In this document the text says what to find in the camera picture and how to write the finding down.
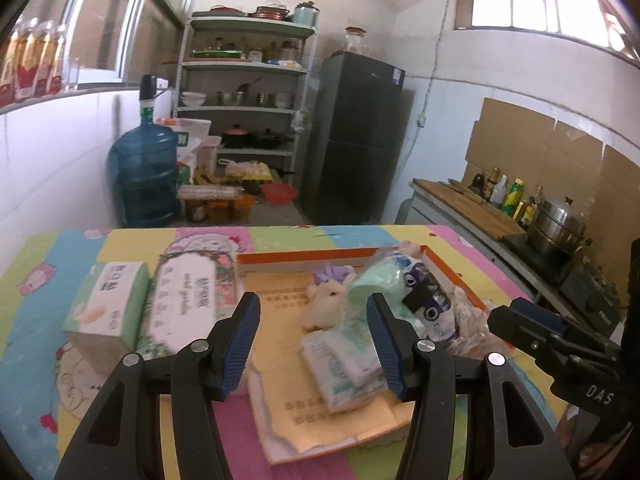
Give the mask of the person right hand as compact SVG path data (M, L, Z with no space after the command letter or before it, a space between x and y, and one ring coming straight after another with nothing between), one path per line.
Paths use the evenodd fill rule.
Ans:
M600 418L569 405L555 435L577 478L599 478L611 465L613 456L609 437L595 436Z

